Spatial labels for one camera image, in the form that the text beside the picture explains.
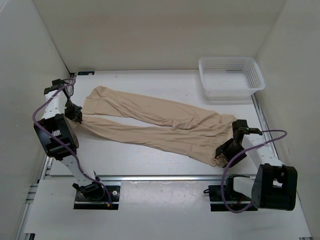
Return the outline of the beige trousers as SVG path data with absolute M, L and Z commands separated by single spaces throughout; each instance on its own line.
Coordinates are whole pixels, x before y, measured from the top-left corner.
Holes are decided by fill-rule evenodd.
M 216 150 L 233 136 L 236 117 L 181 102 L 98 86 L 85 98 L 81 126 L 115 142 L 142 145 L 222 165 Z

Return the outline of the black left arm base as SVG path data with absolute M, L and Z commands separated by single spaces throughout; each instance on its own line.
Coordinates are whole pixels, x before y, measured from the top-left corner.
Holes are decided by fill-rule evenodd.
M 106 189 L 93 182 L 87 186 L 72 184 L 76 189 L 73 208 L 75 210 L 118 210 L 120 185 L 106 185 Z

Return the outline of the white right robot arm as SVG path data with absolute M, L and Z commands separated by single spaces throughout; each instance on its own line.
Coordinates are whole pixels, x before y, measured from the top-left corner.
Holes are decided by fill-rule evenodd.
M 210 185 L 208 193 L 212 205 L 221 200 L 224 209 L 235 214 L 258 209 L 292 211 L 296 206 L 298 172 L 293 166 L 285 165 L 268 148 L 287 136 L 281 130 L 281 136 L 262 142 L 264 131 L 257 128 L 244 133 L 237 130 L 233 138 L 218 147 L 217 157 L 223 157 L 224 166 L 220 185 Z M 257 173 L 255 178 L 243 174 L 230 174 L 234 167 L 245 157 L 254 162 Z

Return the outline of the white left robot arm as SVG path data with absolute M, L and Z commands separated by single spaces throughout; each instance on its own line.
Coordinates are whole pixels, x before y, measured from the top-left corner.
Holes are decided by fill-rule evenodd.
M 82 122 L 81 107 L 72 103 L 65 81 L 44 90 L 45 103 L 32 114 L 33 127 L 45 154 L 65 165 L 76 179 L 73 187 L 93 200 L 100 200 L 105 194 L 94 171 L 88 172 L 81 166 L 77 156 L 78 138 L 69 120 Z

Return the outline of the white plastic basket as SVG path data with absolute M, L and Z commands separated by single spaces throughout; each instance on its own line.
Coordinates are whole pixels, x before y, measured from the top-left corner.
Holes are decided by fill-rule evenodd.
M 246 98 L 265 88 L 261 70 L 252 57 L 202 57 L 198 69 L 207 98 Z

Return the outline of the aluminium right side rail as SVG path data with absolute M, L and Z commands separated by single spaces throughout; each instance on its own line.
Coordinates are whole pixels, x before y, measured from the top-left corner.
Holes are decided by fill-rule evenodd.
M 263 137 L 265 139 L 264 141 L 270 141 L 272 139 L 276 139 L 276 138 L 281 137 L 284 134 L 283 132 L 271 132 L 270 131 L 265 114 L 264 114 L 263 109 L 259 103 L 257 93 L 254 93 L 251 96 L 251 98 L 252 98 L 252 102 L 253 102 L 257 117 L 258 117 L 260 129 L 262 131 L 267 131 L 267 132 L 263 133 Z M 276 157 L 278 157 L 281 161 L 283 161 L 282 155 L 279 152 L 279 149 L 277 148 L 277 146 L 278 146 L 277 144 L 278 144 L 277 141 L 272 141 L 272 142 L 268 143 L 267 146 L 274 153 L 274 155 Z

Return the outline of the aluminium left side rail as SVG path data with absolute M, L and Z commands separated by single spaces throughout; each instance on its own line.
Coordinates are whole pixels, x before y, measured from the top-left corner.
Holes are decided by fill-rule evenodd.
M 73 141 L 63 142 L 54 135 L 55 132 L 64 130 L 65 134 L 60 134 L 63 139 L 69 138 L 69 131 L 67 130 L 67 122 L 64 119 L 65 105 L 70 96 L 65 94 L 63 86 L 56 91 L 51 91 L 44 95 L 45 103 L 41 105 L 32 114 L 33 127 L 40 144 L 46 154 L 46 158 L 60 160 L 62 155 L 66 153 L 68 156 L 71 153 L 66 149 L 70 147 Z

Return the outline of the aluminium table edge rail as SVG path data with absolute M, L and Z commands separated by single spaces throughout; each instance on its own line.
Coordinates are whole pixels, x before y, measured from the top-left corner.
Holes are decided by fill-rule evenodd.
M 222 175 L 105 175 L 100 180 L 106 182 L 150 182 L 150 181 L 219 181 Z

